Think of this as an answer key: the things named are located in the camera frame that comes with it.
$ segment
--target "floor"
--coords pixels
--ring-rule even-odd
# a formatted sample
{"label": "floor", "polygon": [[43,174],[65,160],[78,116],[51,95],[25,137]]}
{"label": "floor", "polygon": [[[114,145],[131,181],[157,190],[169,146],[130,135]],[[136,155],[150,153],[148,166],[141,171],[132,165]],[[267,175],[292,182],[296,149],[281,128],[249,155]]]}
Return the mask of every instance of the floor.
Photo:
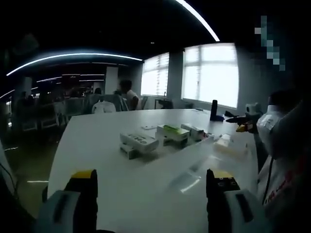
{"label": "floor", "polygon": [[47,129],[26,132],[2,140],[5,155],[17,179],[17,193],[21,205],[37,217],[42,205],[42,191],[49,175],[63,130]]}

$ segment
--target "window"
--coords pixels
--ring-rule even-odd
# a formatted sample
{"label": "window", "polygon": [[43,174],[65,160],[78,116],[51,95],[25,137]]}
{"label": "window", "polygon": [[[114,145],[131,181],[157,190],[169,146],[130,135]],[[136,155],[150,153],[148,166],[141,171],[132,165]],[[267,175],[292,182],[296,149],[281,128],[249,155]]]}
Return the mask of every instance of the window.
{"label": "window", "polygon": [[165,96],[169,74],[169,53],[145,61],[142,68],[141,94]]}
{"label": "window", "polygon": [[185,49],[182,98],[237,108],[239,69],[233,44]]}

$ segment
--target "curved ceiling light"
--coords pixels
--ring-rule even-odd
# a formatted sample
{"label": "curved ceiling light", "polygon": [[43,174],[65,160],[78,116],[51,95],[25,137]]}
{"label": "curved ceiling light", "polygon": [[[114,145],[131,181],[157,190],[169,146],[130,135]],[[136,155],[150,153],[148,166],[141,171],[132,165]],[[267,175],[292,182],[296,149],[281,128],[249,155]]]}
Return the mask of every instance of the curved ceiling light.
{"label": "curved ceiling light", "polygon": [[10,93],[13,92],[13,91],[15,91],[15,89],[13,89],[12,91],[9,91],[8,93],[5,93],[3,96],[0,97],[0,99],[3,98],[3,97],[5,97],[6,95],[10,94]]}
{"label": "curved ceiling light", "polygon": [[103,79],[96,79],[96,80],[79,80],[79,82],[90,82],[90,81],[104,81]]}
{"label": "curved ceiling light", "polygon": [[68,54],[60,54],[60,55],[55,55],[55,56],[50,56],[50,57],[44,57],[38,60],[34,60],[32,62],[26,63],[20,67],[17,67],[16,69],[12,70],[10,73],[7,73],[6,76],[9,76],[13,74],[14,72],[18,71],[19,69],[22,69],[26,66],[29,66],[31,64],[41,62],[44,60],[56,58],[56,57],[68,57],[68,56],[84,56],[84,55],[95,55],[95,56],[108,56],[108,57],[119,57],[119,58],[126,58],[126,59],[132,59],[132,60],[137,60],[137,61],[142,61],[142,59],[138,59],[135,57],[128,57],[128,56],[122,56],[122,55],[116,55],[116,54],[109,54],[109,53],[93,53],[93,52],[80,52],[80,53],[68,53]]}
{"label": "curved ceiling light", "polygon": [[80,76],[104,76],[104,74],[80,74]]}
{"label": "curved ceiling light", "polygon": [[46,81],[51,81],[51,80],[55,80],[55,79],[59,79],[59,78],[61,78],[61,77],[55,77],[55,78],[50,78],[50,79],[44,79],[44,80],[37,81],[37,83],[46,82]]}
{"label": "curved ceiling light", "polygon": [[184,0],[175,0],[175,1],[178,2],[180,5],[182,5],[185,9],[187,9],[191,14],[193,14],[193,16],[196,17],[202,23],[202,25],[208,30],[208,32],[214,38],[215,41],[217,42],[220,41],[216,33],[209,26],[209,24],[203,19],[203,17],[192,6],[190,6]]}

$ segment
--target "cable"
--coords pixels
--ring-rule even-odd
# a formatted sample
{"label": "cable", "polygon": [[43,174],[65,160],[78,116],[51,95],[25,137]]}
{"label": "cable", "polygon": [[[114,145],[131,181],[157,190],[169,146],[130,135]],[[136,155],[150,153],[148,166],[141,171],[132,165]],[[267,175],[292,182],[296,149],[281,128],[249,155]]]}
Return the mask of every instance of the cable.
{"label": "cable", "polygon": [[262,205],[264,204],[264,200],[267,197],[267,193],[268,193],[268,189],[269,189],[269,185],[270,185],[273,160],[274,159],[271,157],[271,162],[270,162],[270,166],[269,166],[269,175],[268,175],[268,180],[267,180],[267,186],[266,186],[266,191],[264,192],[264,195],[263,195]]}
{"label": "cable", "polygon": [[3,170],[8,173],[8,175],[10,176],[11,182],[12,182],[12,186],[14,189],[14,196],[18,199],[18,195],[17,195],[17,186],[14,185],[14,181],[13,181],[13,177],[11,175],[11,173],[0,163],[0,166],[3,168]]}

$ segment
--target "white table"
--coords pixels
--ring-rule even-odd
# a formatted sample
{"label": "white table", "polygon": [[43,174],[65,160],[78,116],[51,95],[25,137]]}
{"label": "white table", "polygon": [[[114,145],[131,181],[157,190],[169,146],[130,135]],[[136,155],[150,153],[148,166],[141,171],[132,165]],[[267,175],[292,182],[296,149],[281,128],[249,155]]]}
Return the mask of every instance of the white table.
{"label": "white table", "polygon": [[[206,232],[206,169],[221,168],[252,189],[256,155],[236,161],[213,152],[212,141],[181,151],[160,147],[153,158],[128,160],[120,151],[120,133],[154,130],[141,126],[191,123],[209,133],[233,133],[235,124],[209,122],[209,112],[193,109],[143,110],[74,116],[59,143],[49,180],[48,197],[65,188],[81,170],[98,173],[97,228],[117,232]],[[240,133],[252,144],[251,134]]]}

